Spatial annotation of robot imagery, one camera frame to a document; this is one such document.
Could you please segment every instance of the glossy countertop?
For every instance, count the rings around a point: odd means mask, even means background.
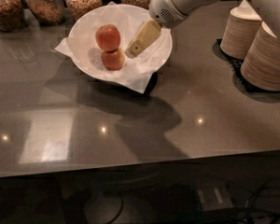
[[[172,31],[149,96],[94,80],[54,50],[73,22],[0,33],[0,176],[280,149],[280,93],[248,93],[219,51],[237,2]]]

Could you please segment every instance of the table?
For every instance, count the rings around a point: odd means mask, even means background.
[[[0,177],[280,150],[280,93],[247,93],[220,53],[236,1],[173,31],[148,97],[81,73],[54,48],[73,25],[0,33]]]

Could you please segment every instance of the red apple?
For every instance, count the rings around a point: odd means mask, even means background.
[[[105,68],[108,70],[120,70],[125,61],[125,55],[122,49],[111,52],[104,51],[101,57]]]
[[[101,26],[95,33],[95,39],[100,49],[114,51],[120,45],[119,29],[113,24]]]

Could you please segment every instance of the stacked paper cups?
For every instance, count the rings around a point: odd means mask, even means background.
[[[261,18],[244,0],[231,10],[221,42],[221,49],[229,56],[243,60],[261,26]]]
[[[241,73],[266,91],[280,91],[280,41],[244,0],[231,11],[221,49],[244,60]]]

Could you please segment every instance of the dark floor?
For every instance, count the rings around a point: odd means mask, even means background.
[[[0,178],[0,224],[280,224],[280,173],[259,157]]]

